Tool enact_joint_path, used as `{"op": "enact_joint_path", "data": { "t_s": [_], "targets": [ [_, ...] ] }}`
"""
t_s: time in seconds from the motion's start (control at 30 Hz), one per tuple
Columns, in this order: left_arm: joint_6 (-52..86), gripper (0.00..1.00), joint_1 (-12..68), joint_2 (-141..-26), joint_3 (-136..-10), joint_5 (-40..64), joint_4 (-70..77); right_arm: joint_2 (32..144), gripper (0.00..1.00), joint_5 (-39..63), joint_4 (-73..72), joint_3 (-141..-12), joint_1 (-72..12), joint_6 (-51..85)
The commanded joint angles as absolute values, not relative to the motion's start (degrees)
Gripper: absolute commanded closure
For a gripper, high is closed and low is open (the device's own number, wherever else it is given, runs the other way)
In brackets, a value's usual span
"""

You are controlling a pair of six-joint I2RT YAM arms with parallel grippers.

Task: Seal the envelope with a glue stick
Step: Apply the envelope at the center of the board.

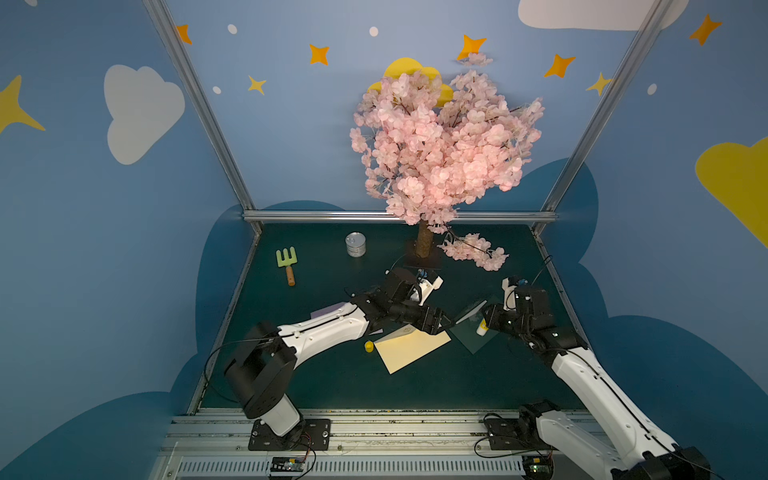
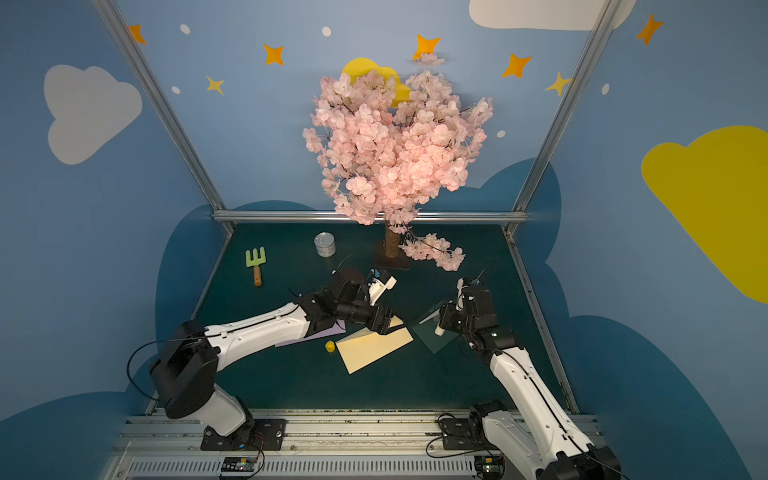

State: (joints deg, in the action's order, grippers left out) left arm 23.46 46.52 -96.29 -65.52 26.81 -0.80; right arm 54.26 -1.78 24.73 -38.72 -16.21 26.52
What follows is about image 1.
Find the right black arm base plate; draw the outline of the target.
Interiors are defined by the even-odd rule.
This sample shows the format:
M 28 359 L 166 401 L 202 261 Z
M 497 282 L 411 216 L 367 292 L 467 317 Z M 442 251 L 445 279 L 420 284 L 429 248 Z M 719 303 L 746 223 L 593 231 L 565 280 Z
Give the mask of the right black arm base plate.
M 483 424 L 492 450 L 554 450 L 539 436 L 535 418 L 491 415 L 483 419 Z

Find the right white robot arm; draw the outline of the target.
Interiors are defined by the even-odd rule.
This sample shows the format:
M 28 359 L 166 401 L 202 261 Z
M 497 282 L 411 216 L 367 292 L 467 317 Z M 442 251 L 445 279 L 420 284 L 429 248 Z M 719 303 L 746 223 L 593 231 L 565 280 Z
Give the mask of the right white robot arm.
M 564 454 L 593 479 L 710 479 L 709 461 L 658 427 L 610 377 L 571 326 L 558 326 L 548 295 L 503 280 L 503 300 L 483 309 L 483 327 L 523 341 L 579 398 L 607 439 L 577 426 L 553 402 L 520 407 L 516 420 L 489 420 L 496 449 Z

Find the purple envelope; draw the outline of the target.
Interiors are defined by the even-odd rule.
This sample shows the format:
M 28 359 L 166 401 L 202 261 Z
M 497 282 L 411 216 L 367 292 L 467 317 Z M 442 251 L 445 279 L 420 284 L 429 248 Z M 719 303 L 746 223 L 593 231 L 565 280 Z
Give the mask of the purple envelope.
M 351 302 L 339 302 L 312 312 L 310 319 L 325 321 L 333 318 L 343 318 L 355 309 L 356 306 Z

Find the cream yellow envelope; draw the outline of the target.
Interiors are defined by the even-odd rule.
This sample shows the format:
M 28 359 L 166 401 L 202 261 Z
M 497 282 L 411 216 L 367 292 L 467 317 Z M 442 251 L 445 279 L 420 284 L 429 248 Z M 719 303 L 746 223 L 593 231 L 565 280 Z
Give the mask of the cream yellow envelope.
M 388 373 L 394 374 L 450 341 L 447 332 L 432 335 L 407 325 L 376 340 L 374 347 Z

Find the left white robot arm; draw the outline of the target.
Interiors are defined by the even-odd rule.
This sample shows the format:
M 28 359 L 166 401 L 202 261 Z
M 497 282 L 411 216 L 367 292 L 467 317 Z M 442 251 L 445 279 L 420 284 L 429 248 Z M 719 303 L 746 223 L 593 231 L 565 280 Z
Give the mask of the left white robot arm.
M 451 321 L 442 309 L 426 301 L 442 285 L 443 279 L 436 274 L 416 275 L 394 268 L 381 286 L 356 294 L 321 316 L 280 326 L 259 323 L 239 343 L 224 368 L 234 401 L 247 418 L 267 428 L 272 444 L 299 439 L 304 418 L 287 396 L 297 367 L 390 324 L 439 336 Z

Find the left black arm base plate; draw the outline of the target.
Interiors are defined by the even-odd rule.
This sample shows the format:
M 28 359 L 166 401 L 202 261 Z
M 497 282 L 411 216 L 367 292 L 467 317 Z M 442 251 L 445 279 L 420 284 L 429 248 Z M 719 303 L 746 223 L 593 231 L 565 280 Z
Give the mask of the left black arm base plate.
M 254 422 L 248 442 L 249 451 L 289 451 L 306 449 L 327 451 L 332 421 L 330 419 L 301 419 L 285 435 L 277 435 L 265 422 Z

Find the dark green envelope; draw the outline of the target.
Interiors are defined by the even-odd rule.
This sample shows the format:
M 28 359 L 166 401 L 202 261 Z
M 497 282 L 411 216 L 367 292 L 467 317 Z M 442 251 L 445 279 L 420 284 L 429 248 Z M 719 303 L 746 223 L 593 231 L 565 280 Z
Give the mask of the dark green envelope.
M 470 354 L 476 354 L 498 334 L 495 330 L 489 330 L 484 324 L 484 308 L 500 302 L 501 300 L 495 296 L 489 299 L 477 298 L 472 300 L 454 319 L 449 334 L 453 339 L 458 340 Z

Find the yellow glue stick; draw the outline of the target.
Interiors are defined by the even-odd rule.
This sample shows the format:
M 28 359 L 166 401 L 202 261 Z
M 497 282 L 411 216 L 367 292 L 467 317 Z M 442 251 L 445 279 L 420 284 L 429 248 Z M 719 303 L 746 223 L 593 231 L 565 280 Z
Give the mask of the yellow glue stick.
M 489 328 L 488 328 L 487 322 L 485 320 L 482 320 L 476 329 L 476 334 L 478 336 L 485 336 L 488 331 L 489 331 Z

